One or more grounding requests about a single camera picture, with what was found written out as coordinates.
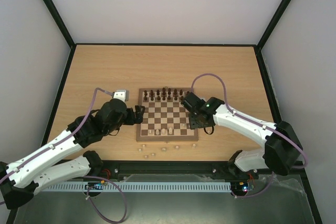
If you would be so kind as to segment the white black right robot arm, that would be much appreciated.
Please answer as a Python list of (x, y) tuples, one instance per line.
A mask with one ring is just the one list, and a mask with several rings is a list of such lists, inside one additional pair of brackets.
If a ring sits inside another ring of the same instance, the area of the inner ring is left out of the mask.
[(302, 146), (293, 129), (285, 122), (265, 122), (231, 108), (225, 101), (215, 97), (204, 101), (193, 92), (181, 102), (189, 112), (191, 129), (229, 128), (257, 143), (260, 148), (252, 151), (238, 151), (229, 164), (232, 176), (242, 177), (247, 171), (268, 168), (286, 176), (295, 167), (302, 154)]

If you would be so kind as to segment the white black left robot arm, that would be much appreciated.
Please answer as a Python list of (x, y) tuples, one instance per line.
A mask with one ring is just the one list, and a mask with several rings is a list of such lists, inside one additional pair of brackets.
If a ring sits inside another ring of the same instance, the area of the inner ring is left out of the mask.
[(140, 124), (145, 107), (128, 108), (113, 98), (100, 109), (76, 118), (55, 139), (31, 154), (9, 164), (1, 163), (1, 194), (7, 209), (28, 203), (46, 187), (75, 177), (98, 174), (103, 162), (95, 151), (59, 165), (66, 156), (101, 141), (123, 125)]

